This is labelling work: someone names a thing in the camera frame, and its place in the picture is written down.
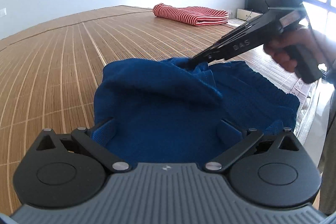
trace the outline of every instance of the bamboo mat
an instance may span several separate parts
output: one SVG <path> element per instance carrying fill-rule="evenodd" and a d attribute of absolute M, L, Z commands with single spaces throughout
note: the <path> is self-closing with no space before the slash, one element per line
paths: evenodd
<path fill-rule="evenodd" d="M 232 30 L 193 27 L 156 18 L 151 10 L 109 7 L 58 18 L 0 41 L 0 212 L 20 202 L 12 176 L 42 128 L 69 133 L 93 126 L 93 96 L 103 67 L 125 58 L 191 57 Z M 245 60 L 277 87 L 292 92 L 297 78 L 260 47 Z"/>

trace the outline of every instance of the metal pin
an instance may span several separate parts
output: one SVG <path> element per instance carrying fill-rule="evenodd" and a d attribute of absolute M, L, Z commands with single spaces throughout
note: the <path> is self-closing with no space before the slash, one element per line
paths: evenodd
<path fill-rule="evenodd" d="M 219 162 L 216 161 L 210 161 L 205 164 L 205 168 L 211 171 L 218 171 L 222 169 L 222 165 Z"/>
<path fill-rule="evenodd" d="M 284 127 L 282 130 L 284 132 L 290 132 L 292 129 L 290 127 Z"/>
<path fill-rule="evenodd" d="M 125 171 L 129 168 L 129 164 L 124 161 L 117 161 L 114 164 L 112 164 L 112 168 L 118 171 Z"/>
<path fill-rule="evenodd" d="M 284 11 L 292 11 L 292 10 L 305 10 L 305 8 L 301 7 L 268 7 L 269 10 L 284 10 Z"/>

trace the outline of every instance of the blue towel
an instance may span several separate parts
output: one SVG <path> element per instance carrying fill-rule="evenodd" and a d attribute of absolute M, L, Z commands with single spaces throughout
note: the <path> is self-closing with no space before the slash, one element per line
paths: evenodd
<path fill-rule="evenodd" d="M 277 134 L 295 127 L 299 100 L 243 61 L 180 68 L 186 58 L 127 59 L 103 69 L 92 138 L 131 164 L 203 165 L 242 140 L 238 128 Z"/>

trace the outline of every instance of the folded towel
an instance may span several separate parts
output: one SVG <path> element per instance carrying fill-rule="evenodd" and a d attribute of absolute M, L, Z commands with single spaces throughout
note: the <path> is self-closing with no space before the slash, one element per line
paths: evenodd
<path fill-rule="evenodd" d="M 157 17 L 172 19 L 194 26 L 226 24 L 229 17 L 229 13 L 224 10 L 197 6 L 175 8 L 163 3 L 155 5 L 153 13 Z"/>

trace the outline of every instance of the person's arm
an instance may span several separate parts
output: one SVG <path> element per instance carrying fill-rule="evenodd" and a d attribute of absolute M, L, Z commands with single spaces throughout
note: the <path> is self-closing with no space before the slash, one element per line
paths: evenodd
<path fill-rule="evenodd" d="M 316 58 L 319 64 L 327 66 L 326 80 L 332 84 L 336 84 L 336 42 L 328 39 L 320 32 L 314 31 L 318 40 L 316 43 L 311 30 L 300 28 L 296 31 L 286 33 L 273 39 L 270 43 L 264 45 L 264 51 L 271 55 L 273 60 L 282 66 L 288 72 L 294 72 L 297 66 L 296 60 L 290 59 L 289 55 L 283 50 L 284 47 L 295 44 L 305 45 Z"/>

